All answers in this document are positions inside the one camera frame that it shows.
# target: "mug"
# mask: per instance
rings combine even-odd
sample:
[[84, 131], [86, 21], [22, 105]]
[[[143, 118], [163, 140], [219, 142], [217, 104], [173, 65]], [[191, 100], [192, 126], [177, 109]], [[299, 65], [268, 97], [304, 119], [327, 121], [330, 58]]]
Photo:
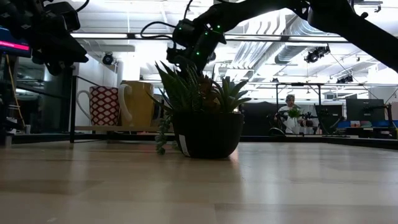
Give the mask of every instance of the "mug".
[[[79, 95], [85, 93], [90, 99], [90, 113], [87, 113], [79, 102]], [[115, 126], [119, 118], [118, 89], [108, 86], [92, 86], [90, 92], [80, 90], [76, 102], [82, 112], [91, 120], [93, 126]]]
[[123, 126], [150, 127], [154, 114], [154, 86], [139, 81], [122, 81], [119, 102]]

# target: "white shirt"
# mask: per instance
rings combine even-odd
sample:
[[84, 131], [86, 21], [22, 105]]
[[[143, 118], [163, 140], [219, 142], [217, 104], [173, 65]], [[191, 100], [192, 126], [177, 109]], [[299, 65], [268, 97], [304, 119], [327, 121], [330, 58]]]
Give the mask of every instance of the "white shirt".
[[[294, 107], [283, 106], [279, 109], [279, 111], [288, 111]], [[284, 113], [287, 116], [287, 120], [283, 121], [283, 124], [286, 126], [286, 133], [288, 134], [299, 134], [300, 133], [300, 125], [298, 123], [297, 118], [291, 118], [288, 116], [287, 112]]]

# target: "red patterned mug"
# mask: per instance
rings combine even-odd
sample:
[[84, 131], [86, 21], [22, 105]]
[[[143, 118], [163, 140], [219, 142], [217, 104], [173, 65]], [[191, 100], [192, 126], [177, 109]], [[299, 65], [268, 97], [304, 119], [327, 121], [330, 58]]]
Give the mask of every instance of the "red patterned mug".
[[[81, 90], [76, 95], [76, 102], [82, 112], [91, 120], [91, 125], [115, 126], [119, 118], [118, 89], [108, 86], [92, 86], [90, 92]], [[86, 93], [90, 99], [90, 113], [79, 102], [79, 95]]]

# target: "white label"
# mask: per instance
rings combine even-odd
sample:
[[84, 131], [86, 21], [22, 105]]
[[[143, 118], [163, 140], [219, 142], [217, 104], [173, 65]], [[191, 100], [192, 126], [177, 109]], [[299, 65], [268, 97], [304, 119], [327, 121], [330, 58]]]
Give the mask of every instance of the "white label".
[[187, 143], [185, 142], [185, 136], [182, 136], [180, 134], [179, 138], [180, 138], [180, 144], [181, 144], [182, 153], [184, 153], [184, 155], [190, 157], [188, 149], [187, 149]]

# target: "black plant pot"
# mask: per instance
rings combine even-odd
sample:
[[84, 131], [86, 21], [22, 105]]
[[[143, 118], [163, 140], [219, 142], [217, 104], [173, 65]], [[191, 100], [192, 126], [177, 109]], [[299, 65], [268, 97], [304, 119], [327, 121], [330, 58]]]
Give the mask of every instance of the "black plant pot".
[[222, 159], [238, 146], [243, 128], [241, 114], [175, 114], [173, 127], [184, 155]]

